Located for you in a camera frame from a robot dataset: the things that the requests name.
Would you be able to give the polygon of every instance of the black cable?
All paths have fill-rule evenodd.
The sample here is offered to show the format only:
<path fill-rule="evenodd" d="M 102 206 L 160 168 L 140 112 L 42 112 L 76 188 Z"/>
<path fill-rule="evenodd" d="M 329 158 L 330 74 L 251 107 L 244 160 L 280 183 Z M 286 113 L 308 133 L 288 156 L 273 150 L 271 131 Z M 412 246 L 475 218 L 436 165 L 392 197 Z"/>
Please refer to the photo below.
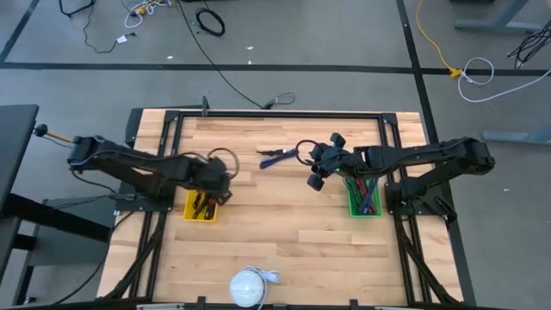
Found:
<path fill-rule="evenodd" d="M 64 203 L 64 204 L 60 204 L 58 206 L 50 206 L 50 207 L 54 208 L 56 210 L 61 210 L 61 209 L 64 209 L 64 208 L 71 208 L 71 207 L 75 207 L 75 206 L 82 205 L 82 204 L 85 204 L 85 203 L 95 202 L 96 200 L 99 200 L 99 199 L 104 198 L 104 197 L 108 197 L 108 195 L 99 195 L 99 196 L 95 196 L 95 197 L 90 197 L 87 200 L 81 201 L 81 202 L 67 202 L 67 203 Z"/>
<path fill-rule="evenodd" d="M 128 4 L 132 4 L 132 3 L 137 4 L 139 2 L 138 1 L 131 1 L 129 3 L 124 3 L 124 0 L 121 0 L 122 7 L 125 8 L 125 10 L 127 12 L 130 12 L 130 9 L 128 8 Z"/>
<path fill-rule="evenodd" d="M 312 143 L 313 145 L 315 146 L 318 146 L 319 143 L 314 141 L 314 140 L 311 140 L 311 139 L 303 139 L 303 140 L 300 140 L 296 146 L 294 146 L 294 149 L 296 150 L 296 160 L 299 161 L 299 163 L 303 164 L 303 165 L 308 165 L 308 166 L 311 166 L 313 165 L 313 161 L 312 160 L 302 160 L 302 158 L 300 158 L 300 151 L 299 151 L 299 146 L 301 144 L 304 144 L 304 143 Z"/>
<path fill-rule="evenodd" d="M 111 236 L 113 235 L 113 232 L 115 231 L 115 229 L 123 222 L 125 221 L 130 215 L 132 215 L 134 213 L 134 211 L 130 212 L 129 214 L 125 215 L 125 217 L 123 217 L 121 220 L 119 220 L 119 222 L 117 222 L 115 224 L 115 226 L 113 226 L 113 228 L 111 229 L 111 232 L 109 233 L 109 242 L 111 240 Z M 92 280 L 92 278 L 94 278 L 94 276 L 97 274 L 97 271 L 100 270 L 100 268 L 102 267 L 103 264 L 105 264 L 105 260 L 107 259 L 107 253 L 105 254 L 105 257 L 103 258 L 103 260 L 97 265 L 96 269 L 94 270 L 94 272 L 88 277 L 88 279 L 86 279 L 77 289 L 75 289 L 74 291 L 72 291 L 70 294 L 68 294 L 67 296 L 63 297 L 62 299 L 54 302 L 52 305 L 58 305 L 60 303 L 62 303 L 63 301 L 66 301 L 68 300 L 69 298 L 71 298 L 74 294 L 78 293 L 81 289 L 83 289 L 83 287 L 86 286 L 86 284 L 88 284 L 88 282 L 90 282 Z"/>
<path fill-rule="evenodd" d="M 145 244 L 142 252 L 136 257 L 136 260 L 132 263 L 127 273 L 122 277 L 117 285 L 115 285 L 115 288 L 103 296 L 104 299 L 121 298 L 124 295 L 128 289 L 128 286 L 130 286 L 130 283 L 133 281 L 134 277 L 136 277 L 136 274 L 141 270 L 144 261 L 152 252 L 153 248 L 157 246 L 158 241 L 161 239 L 164 226 L 165 223 L 163 221 L 158 221 L 155 230 L 149 238 L 149 241 Z"/>
<path fill-rule="evenodd" d="M 515 69 L 520 69 L 522 65 L 534 57 L 540 50 L 551 42 L 551 21 L 548 22 L 542 31 L 529 35 L 515 50 L 507 54 L 507 57 L 515 56 Z"/>
<path fill-rule="evenodd" d="M 199 43 L 199 41 L 197 40 L 197 37 L 195 37 L 195 33 L 193 31 L 193 29 L 191 28 L 191 26 L 189 25 L 189 21 L 188 21 L 188 17 L 186 16 L 186 13 L 183 11 L 183 7 L 182 7 L 182 4 L 180 3 L 179 0 L 176 0 L 176 2 L 178 3 L 178 7 L 180 8 L 180 12 L 182 12 L 182 17 L 184 19 L 184 21 L 186 22 L 186 26 L 188 27 L 188 30 L 189 32 L 191 33 L 191 36 L 193 37 L 193 40 L 195 41 L 195 43 L 197 44 L 197 47 L 199 47 L 199 49 L 201 50 L 202 54 L 205 56 L 205 58 L 208 60 L 208 62 L 214 67 L 214 69 L 216 69 L 216 71 L 218 72 L 218 74 L 222 77 L 222 79 L 226 82 L 226 84 L 228 84 L 228 86 L 230 86 L 233 90 L 235 90 L 235 92 L 237 92 L 238 94 L 240 94 L 244 99 L 246 99 L 248 102 L 254 104 L 255 106 L 259 107 L 260 109 L 271 109 L 274 105 L 274 103 L 272 103 L 270 105 L 271 102 L 273 101 L 278 101 L 279 97 L 280 96 L 283 96 L 283 95 L 286 95 L 286 94 L 289 94 L 289 92 L 286 92 L 286 93 L 283 93 L 279 96 L 276 96 L 274 99 L 270 100 L 268 103 L 266 103 L 264 106 L 258 104 L 257 102 L 255 102 L 254 100 L 250 99 L 248 96 L 246 96 L 244 93 L 242 93 L 241 91 L 239 91 L 237 88 L 235 88 L 235 86 L 233 86 L 230 81 L 227 80 L 227 78 L 224 76 L 224 74 L 222 74 L 222 71 L 220 70 L 220 68 L 210 59 L 210 57 L 208 57 L 207 53 L 205 52 L 205 50 L 203 49 L 203 47 L 201 46 L 201 43 Z M 284 104 L 293 104 L 294 102 L 294 99 L 293 101 L 291 102 L 279 102 L 277 104 L 281 104 L 281 105 L 284 105 Z"/>
<path fill-rule="evenodd" d="M 80 165 L 86 164 L 96 156 L 103 155 L 103 154 L 110 154 L 110 153 L 118 154 L 118 156 L 126 156 L 126 157 L 129 157 L 129 158 L 136 158 L 136 159 L 140 159 L 140 160 L 144 160 L 144 161 L 152 161 L 152 162 L 162 162 L 162 161 L 165 161 L 165 160 L 168 160 L 168 159 L 179 158 L 179 157 L 186 156 L 186 155 L 195 155 L 196 157 L 203 160 L 205 163 L 208 162 L 208 159 L 205 158 L 204 156 L 202 156 L 201 154 L 199 154 L 198 152 L 183 152 L 183 153 L 179 153 L 177 155 L 171 155 L 171 156 L 166 156 L 166 157 L 161 157 L 161 158 L 146 158 L 146 157 L 141 157 L 141 156 L 133 155 L 133 154 L 122 154 L 119 151 L 113 150 L 113 151 L 95 152 L 95 153 L 91 154 L 90 156 L 88 156 L 85 160 L 83 160 L 79 163 L 73 163 L 73 164 L 80 164 Z"/>
<path fill-rule="evenodd" d="M 236 177 L 239 173 L 239 159 L 238 159 L 238 156 L 235 154 L 235 152 L 233 152 L 232 150 L 228 149 L 228 148 L 225 148 L 225 147 L 217 147 L 215 149 L 213 149 L 211 152 L 208 153 L 207 157 L 211 157 L 211 155 L 217 151 L 226 151 L 226 152 L 229 152 L 230 155 L 232 155 L 233 157 L 233 160 L 235 161 L 235 172 L 233 172 L 233 174 L 230 175 L 230 180 L 232 180 L 234 177 Z"/>
<path fill-rule="evenodd" d="M 88 43 L 88 33 L 86 32 L 86 28 L 90 25 L 90 21 L 91 21 L 90 18 L 92 17 L 92 13 L 94 13 L 94 8 L 95 8 L 95 7 L 96 7 L 95 5 L 92 5 L 92 7 L 91 7 L 91 9 L 90 9 L 90 12 L 88 13 L 88 22 L 86 22 L 86 26 L 84 26 L 84 28 L 83 28 L 83 32 L 84 32 L 84 44 L 85 44 L 86 46 L 88 46 L 88 47 L 91 47 L 91 48 L 94 50 L 94 52 L 96 52 L 96 53 L 111 53 L 111 52 L 113 52 L 113 50 L 115 49 L 115 46 L 117 45 L 117 40 L 115 40 L 115 41 L 113 42 L 113 46 L 111 46 L 111 48 L 109 48 L 108 50 L 104 50 L 104 51 L 98 51 L 97 48 L 96 48 L 95 46 L 93 46 L 93 45 L 91 45 L 90 43 Z M 132 33 L 126 34 L 126 35 L 137 35 L 137 34 L 136 34 L 135 32 L 132 32 Z"/>
<path fill-rule="evenodd" d="M 214 31 L 211 28 L 205 26 L 205 24 L 201 20 L 201 14 L 205 14 L 205 13 L 212 16 L 220 24 L 220 27 L 221 27 L 220 31 Z M 208 8 L 199 8 L 199 9 L 197 9 L 195 11 L 195 19 L 197 20 L 197 23 L 199 23 L 199 27 L 201 27 L 202 30 L 210 33 L 213 36 L 221 37 L 222 35 L 224 35 L 226 33 L 226 24 L 222 20 L 222 17 L 220 17 L 220 15 L 216 14 L 216 12 L 214 12 L 211 9 L 208 9 Z"/>
<path fill-rule="evenodd" d="M 116 191 L 115 191 L 114 189 L 111 189 L 111 188 L 110 188 L 109 186 L 107 186 L 107 185 L 103 185 L 103 184 L 100 184 L 100 183 L 96 183 L 96 182 L 92 182 L 92 181 L 85 180 L 85 179 L 83 179 L 83 178 L 77 176 L 77 174 L 75 173 L 74 170 L 71 170 L 71 173 L 72 173 L 72 175 L 73 175 L 76 179 L 78 179 L 78 180 L 80 180 L 80 181 L 82 181 L 82 182 L 84 182 L 84 183 L 87 183 L 87 184 L 90 184 L 90 185 L 99 186 L 99 187 L 102 187 L 102 188 L 104 188 L 104 189 L 108 189 L 109 191 L 111 191 L 111 193 L 116 194 Z"/>
<path fill-rule="evenodd" d="M 50 141 L 52 141 L 53 143 L 57 144 L 58 146 L 63 146 L 63 147 L 72 149 L 71 146 L 62 145 L 61 143 L 59 143 L 58 141 L 56 141 L 56 140 L 54 140 L 54 139 L 50 139 L 50 138 L 44 137 L 44 136 L 42 136 L 41 138 L 42 138 L 42 139 L 46 139 L 46 140 L 50 140 Z"/>

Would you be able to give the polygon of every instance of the concrete floor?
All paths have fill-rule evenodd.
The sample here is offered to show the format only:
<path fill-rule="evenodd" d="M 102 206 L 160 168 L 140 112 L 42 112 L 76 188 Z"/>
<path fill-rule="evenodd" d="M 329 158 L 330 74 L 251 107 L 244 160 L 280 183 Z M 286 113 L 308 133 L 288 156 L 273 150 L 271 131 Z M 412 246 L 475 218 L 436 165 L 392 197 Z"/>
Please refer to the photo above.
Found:
<path fill-rule="evenodd" d="M 67 10 L 84 0 L 66 1 Z M 7 41 L 29 0 L 0 1 L 0 46 Z M 423 67 L 443 67 L 436 51 L 415 25 L 417 0 L 405 0 L 413 37 Z M 225 0 L 209 2 L 226 21 L 222 38 L 199 34 L 214 62 L 271 65 L 383 65 L 409 67 L 396 3 L 387 0 Z M 463 66 L 472 57 L 490 59 L 510 69 L 505 57 L 518 37 L 458 32 L 454 19 L 490 18 L 506 5 L 425 1 L 422 23 L 438 41 L 447 61 Z M 199 3 L 185 4 L 191 18 Z M 517 19 L 544 24 L 545 0 L 530 1 Z M 118 1 L 98 1 L 88 28 L 90 42 L 103 49 L 129 31 L 126 11 Z M 41 0 L 7 61 L 30 63 L 206 64 L 176 9 L 157 8 L 136 29 L 137 37 L 110 54 L 95 54 L 83 44 L 87 12 L 68 19 L 55 1 Z M 545 50 L 526 68 L 548 69 Z M 226 77 L 248 96 L 267 102 L 293 91 L 297 101 L 285 109 L 421 111 L 413 75 L 346 72 L 227 71 Z M 485 88 L 465 85 L 471 97 L 490 96 L 534 77 L 496 77 Z M 483 130 L 530 131 L 551 121 L 546 100 L 551 80 L 495 101 L 471 104 L 446 76 L 424 76 L 436 129 L 441 140 L 480 137 Z M 66 135 L 101 134 L 122 142 L 131 108 L 198 104 L 206 95 L 214 108 L 253 108 L 214 71 L 79 71 L 0 70 L 0 104 L 36 103 L 39 123 Z M 551 209 L 543 184 L 551 164 L 543 146 L 490 144 L 497 166 L 484 177 L 452 182 L 455 205 L 478 304 L 505 308 L 546 308 L 551 304 Z M 98 195 L 102 190 L 76 183 L 67 170 L 66 150 L 43 139 L 31 139 L 14 191 L 37 201 L 43 198 Z M 117 182 L 94 175 L 111 186 Z M 14 253 L 13 264 L 21 261 Z M 29 293 L 47 304 L 77 287 L 94 265 L 43 267 L 35 271 Z M 0 305 L 10 302 L 6 276 Z M 71 301 L 95 297 L 97 276 Z"/>

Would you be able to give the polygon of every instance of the green container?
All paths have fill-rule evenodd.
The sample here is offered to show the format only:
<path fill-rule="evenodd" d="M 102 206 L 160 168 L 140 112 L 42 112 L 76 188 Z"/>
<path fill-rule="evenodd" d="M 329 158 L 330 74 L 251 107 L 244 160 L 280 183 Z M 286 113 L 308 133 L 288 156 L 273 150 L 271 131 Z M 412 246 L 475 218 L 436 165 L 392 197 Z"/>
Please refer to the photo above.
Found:
<path fill-rule="evenodd" d="M 368 179 L 365 180 L 366 187 L 368 188 Z M 379 197 L 379 186 L 375 186 L 375 192 L 371 196 L 372 205 L 375 207 L 375 214 L 359 214 L 357 212 L 356 201 L 352 198 L 352 194 L 349 190 L 347 191 L 348 196 L 348 208 L 350 211 L 350 216 L 355 218 L 376 218 L 382 216 L 382 206 L 381 198 Z"/>

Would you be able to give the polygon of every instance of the blue handle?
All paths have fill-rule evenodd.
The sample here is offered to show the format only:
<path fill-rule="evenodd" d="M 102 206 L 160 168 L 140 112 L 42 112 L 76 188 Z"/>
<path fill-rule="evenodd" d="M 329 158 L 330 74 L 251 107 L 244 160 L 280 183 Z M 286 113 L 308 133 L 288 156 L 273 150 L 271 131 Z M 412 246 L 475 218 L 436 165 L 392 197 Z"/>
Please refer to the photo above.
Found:
<path fill-rule="evenodd" d="M 276 158 L 265 159 L 265 160 L 260 162 L 260 169 L 266 169 L 266 168 L 270 167 L 271 165 L 282 161 L 283 159 L 293 158 L 293 157 L 296 156 L 297 152 L 298 151 L 296 149 L 292 149 L 292 150 L 289 150 L 288 152 L 284 152 L 283 155 L 278 156 Z"/>

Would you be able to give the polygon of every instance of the white cable coil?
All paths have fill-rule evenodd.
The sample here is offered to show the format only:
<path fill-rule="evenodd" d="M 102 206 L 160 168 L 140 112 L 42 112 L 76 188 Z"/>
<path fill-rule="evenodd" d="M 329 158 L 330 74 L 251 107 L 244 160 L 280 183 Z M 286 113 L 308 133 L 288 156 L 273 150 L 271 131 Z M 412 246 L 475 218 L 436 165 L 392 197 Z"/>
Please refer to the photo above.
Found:
<path fill-rule="evenodd" d="M 490 67 L 492 68 L 492 73 L 491 73 L 491 75 L 490 75 L 490 78 L 489 78 L 487 81 L 485 81 L 485 82 L 477 82 L 477 81 L 473 80 L 472 78 L 470 78 L 470 77 L 467 75 L 467 73 L 465 73 L 465 72 L 467 71 L 467 68 L 468 68 L 469 64 L 470 64 L 473 60 L 485 61 L 487 64 L 490 65 Z M 514 89 L 512 89 L 512 90 L 507 90 L 507 91 L 501 92 L 501 93 L 499 93 L 499 94 L 497 94 L 497 95 L 490 96 L 490 97 L 488 97 L 488 98 L 484 98 L 484 99 L 469 99 L 469 98 L 467 98 L 467 97 L 465 97 L 465 96 L 463 95 L 463 92 L 461 91 L 461 80 L 462 80 L 463 78 L 465 78 L 465 79 L 467 80 L 467 82 L 469 82 L 469 83 L 471 83 L 471 84 L 477 84 L 477 85 L 479 85 L 479 86 L 484 86 L 484 85 L 489 84 L 489 83 L 493 80 L 493 73 L 494 73 L 494 69 L 493 69 L 493 65 L 492 65 L 492 63 L 490 62 L 490 60 L 488 60 L 488 59 L 483 59 L 483 58 L 481 58 L 481 57 L 475 57 L 475 58 L 473 58 L 473 59 L 470 59 L 470 60 L 467 62 L 467 64 L 465 65 L 465 69 L 463 69 L 463 72 L 461 73 L 461 76 L 460 76 L 459 79 L 457 80 L 457 89 L 459 90 L 459 95 L 461 95 L 461 97 L 462 97 L 463 99 L 467 100 L 468 102 L 472 102 L 472 103 L 487 102 L 487 101 L 492 100 L 492 99 L 495 99 L 495 98 L 497 98 L 497 97 L 499 97 L 499 96 L 507 95 L 507 94 L 509 94 L 509 93 L 511 93 L 511 92 L 513 92 L 513 91 L 521 90 L 521 89 L 523 89 L 524 87 L 528 87 L 528 86 L 530 86 L 530 85 L 532 85 L 532 84 L 536 84 L 536 83 L 540 82 L 541 80 L 543 80 L 547 75 L 549 75 L 549 73 L 551 73 L 551 70 L 545 72 L 545 74 L 543 74 L 541 77 L 535 79 L 534 81 L 532 81 L 532 82 L 530 82 L 530 83 L 526 83 L 526 84 L 521 85 L 521 86 L 518 86 L 518 87 L 516 87 L 516 88 L 514 88 Z"/>
<path fill-rule="evenodd" d="M 230 296 L 240 307 L 252 307 L 258 304 L 262 308 L 268 295 L 268 282 L 279 282 L 279 271 L 261 270 L 254 266 L 245 266 L 230 281 Z"/>
<path fill-rule="evenodd" d="M 134 11 L 138 7 L 141 7 L 141 6 L 144 6 L 144 5 L 145 5 L 145 11 L 147 12 L 148 15 L 153 15 L 153 13 L 155 13 L 155 7 L 157 7 L 157 6 L 168 6 L 167 3 L 160 3 L 160 2 L 157 2 L 157 1 L 149 2 L 148 0 L 145 0 L 142 3 L 138 3 L 138 4 L 134 5 L 128 11 L 127 18 L 125 18 L 125 20 L 124 20 L 124 27 L 126 27 L 126 28 L 136 28 L 139 25 L 141 25 L 141 23 L 144 21 L 144 17 L 142 17 L 141 14 L 136 14 L 136 16 L 139 18 L 139 22 L 137 24 L 131 25 L 131 26 L 128 26 L 128 17 L 130 17 L 132 15 L 132 13 L 134 13 Z"/>

